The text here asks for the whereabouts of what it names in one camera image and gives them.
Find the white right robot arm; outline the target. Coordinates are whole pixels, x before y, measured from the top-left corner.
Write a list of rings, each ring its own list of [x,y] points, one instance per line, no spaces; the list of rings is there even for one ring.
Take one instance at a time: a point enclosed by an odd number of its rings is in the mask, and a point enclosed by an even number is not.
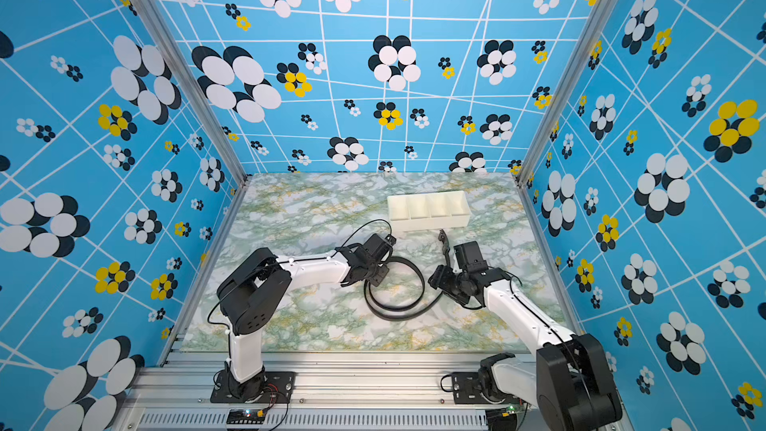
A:
[[[598,430],[622,420],[624,407],[602,343],[558,324],[522,290],[520,279],[491,267],[478,243],[450,245],[438,235],[444,263],[428,283],[462,307],[477,301],[500,317],[534,358],[526,363],[502,352],[481,360],[475,372],[449,374],[455,403],[488,406],[488,424],[509,430],[517,413],[538,409],[548,429]]]

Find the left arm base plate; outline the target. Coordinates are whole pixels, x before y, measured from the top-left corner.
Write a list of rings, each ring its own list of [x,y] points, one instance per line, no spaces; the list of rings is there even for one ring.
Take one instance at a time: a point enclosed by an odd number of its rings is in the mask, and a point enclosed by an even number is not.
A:
[[[261,371],[253,378],[239,382],[228,370],[213,379],[211,403],[289,403],[297,374],[290,371]]]

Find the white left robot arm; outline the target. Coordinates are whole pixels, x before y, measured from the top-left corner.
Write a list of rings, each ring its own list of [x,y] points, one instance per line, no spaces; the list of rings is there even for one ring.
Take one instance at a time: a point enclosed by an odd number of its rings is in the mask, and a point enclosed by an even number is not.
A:
[[[256,249],[217,289],[229,332],[229,356],[217,381],[223,397],[253,402],[267,393],[261,329],[289,291],[323,283],[349,287],[371,279],[392,251],[389,243],[355,243],[314,257],[279,257],[267,247]]]

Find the black belt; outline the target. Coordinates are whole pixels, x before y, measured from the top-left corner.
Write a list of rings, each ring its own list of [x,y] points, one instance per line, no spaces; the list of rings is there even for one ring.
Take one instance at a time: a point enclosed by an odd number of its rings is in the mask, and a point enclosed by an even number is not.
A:
[[[414,299],[414,301],[406,304],[394,305],[383,303],[379,301],[373,293],[373,285],[375,285],[375,281],[367,279],[364,282],[363,287],[364,300],[367,307],[374,316],[388,322],[409,321],[427,313],[442,299],[443,293],[438,293],[438,295],[436,295],[436,297],[434,297],[434,299],[432,299],[432,301],[430,301],[427,305],[424,305],[421,308],[418,307],[422,299],[424,299],[426,279],[421,269],[419,269],[419,267],[417,267],[413,261],[409,261],[409,259],[405,259],[405,257],[389,257],[389,259],[387,259],[387,261],[381,265],[379,273],[374,276],[375,279],[378,279],[378,277],[381,278],[380,281],[377,281],[377,285],[382,283],[382,279],[384,279],[387,273],[388,265],[404,265],[413,271],[417,279],[420,281],[421,293],[419,297]]]

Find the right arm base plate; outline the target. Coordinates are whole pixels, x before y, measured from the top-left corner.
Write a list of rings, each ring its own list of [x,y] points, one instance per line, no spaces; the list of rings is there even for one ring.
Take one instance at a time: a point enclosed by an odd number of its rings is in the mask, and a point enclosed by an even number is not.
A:
[[[522,406],[524,401],[520,398],[490,390],[486,386],[486,379],[480,377],[478,372],[452,372],[445,375],[440,381],[444,392],[452,395],[456,405],[503,405]]]

